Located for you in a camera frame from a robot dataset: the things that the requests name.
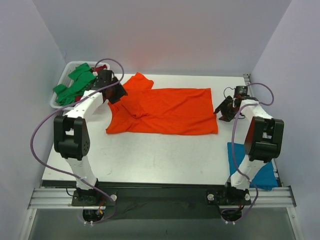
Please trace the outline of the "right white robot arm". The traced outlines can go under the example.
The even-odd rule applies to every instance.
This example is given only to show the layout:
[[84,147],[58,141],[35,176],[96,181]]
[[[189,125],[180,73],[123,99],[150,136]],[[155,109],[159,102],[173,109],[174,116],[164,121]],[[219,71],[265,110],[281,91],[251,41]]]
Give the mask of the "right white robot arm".
[[[240,197],[238,190],[246,191],[259,170],[279,157],[282,149],[285,122],[269,115],[263,106],[267,103],[249,95],[248,87],[238,85],[233,96],[225,96],[223,102],[214,111],[221,113],[220,121],[234,120],[231,133],[231,154],[235,172],[230,175],[230,187],[221,192],[222,200],[233,204]],[[239,116],[249,121],[249,128],[244,140],[244,158],[240,165],[236,163],[235,135]]]

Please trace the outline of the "orange t shirt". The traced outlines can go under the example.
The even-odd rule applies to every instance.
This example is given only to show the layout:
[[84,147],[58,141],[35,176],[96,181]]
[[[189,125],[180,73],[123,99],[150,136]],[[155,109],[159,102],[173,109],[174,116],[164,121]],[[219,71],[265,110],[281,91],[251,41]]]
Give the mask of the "orange t shirt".
[[109,104],[107,134],[148,133],[199,136],[219,132],[210,88],[153,88],[136,73],[124,85],[127,95]]

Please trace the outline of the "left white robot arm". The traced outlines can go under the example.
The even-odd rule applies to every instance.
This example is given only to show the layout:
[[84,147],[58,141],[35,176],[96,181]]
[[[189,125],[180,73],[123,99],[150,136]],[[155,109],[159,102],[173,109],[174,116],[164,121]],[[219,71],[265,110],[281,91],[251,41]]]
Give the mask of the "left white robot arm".
[[99,70],[96,79],[84,92],[83,101],[53,121],[54,150],[66,160],[72,173],[77,176],[76,189],[85,191],[83,200],[90,206],[101,201],[101,193],[93,188],[97,186],[98,179],[88,160],[91,142],[87,118],[106,101],[114,104],[127,94],[112,70]]

